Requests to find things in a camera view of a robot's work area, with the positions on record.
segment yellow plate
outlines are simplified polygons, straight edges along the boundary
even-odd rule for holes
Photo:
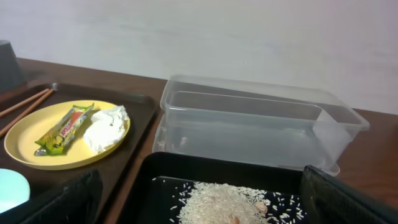
[[[115,106],[112,103],[103,101],[78,100],[59,103],[38,110],[21,119],[9,130],[4,140],[6,152],[13,159],[27,166],[43,170],[71,169],[102,159],[113,152],[121,144],[122,140],[110,146],[104,152],[91,152],[83,140],[84,130],[91,124],[90,116],[80,127],[79,134],[75,136],[65,155],[34,156],[34,152],[40,147],[35,141],[60,121],[73,105],[89,106],[93,103],[94,109],[91,113],[95,113],[98,110],[110,109]],[[129,131],[130,121],[127,121],[125,126],[126,133],[124,133],[123,139]]]

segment white napkin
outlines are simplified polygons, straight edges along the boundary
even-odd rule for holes
[[[124,122],[130,120],[124,106],[100,110],[91,117],[93,124],[86,130],[83,139],[93,152],[103,152],[107,147],[122,140],[126,132]]]

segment wooden table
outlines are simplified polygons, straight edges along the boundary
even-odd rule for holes
[[[93,86],[117,91],[128,91],[150,96],[159,104],[166,80],[72,67],[35,60],[20,59],[29,82],[27,85],[0,94],[0,101],[39,83],[60,82]],[[366,110],[356,110],[371,124],[361,132],[341,155],[337,178],[372,198],[398,207],[398,116]],[[105,223],[115,223],[142,160],[152,153],[157,126],[162,116],[158,108],[155,122],[142,139],[137,156],[132,158],[120,189],[104,214]]]

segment brown tray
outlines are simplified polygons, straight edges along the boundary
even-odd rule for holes
[[[87,166],[68,170],[38,170],[27,167],[24,164],[11,158],[4,150],[4,137],[0,139],[0,168],[11,169],[21,173],[29,182],[30,199],[55,187],[67,180],[70,180],[84,171],[92,168],[98,169],[103,181],[103,193],[101,203],[98,207],[97,216],[102,211],[106,201],[116,186],[123,170],[132,156],[141,136],[150,123],[154,113],[155,105],[151,98],[144,95],[132,95],[116,91],[100,90],[76,85],[67,84],[44,84],[35,86],[7,101],[0,103],[0,111],[46,89],[56,86],[57,91],[48,97],[35,110],[46,106],[73,100],[102,100],[115,105],[123,105],[131,119],[131,127],[122,144],[110,155]],[[13,111],[0,118],[0,129],[9,124],[16,116],[21,114],[26,106]]]

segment gray cup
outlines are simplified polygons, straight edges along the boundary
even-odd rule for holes
[[[0,92],[11,90],[26,82],[8,40],[0,40]]]

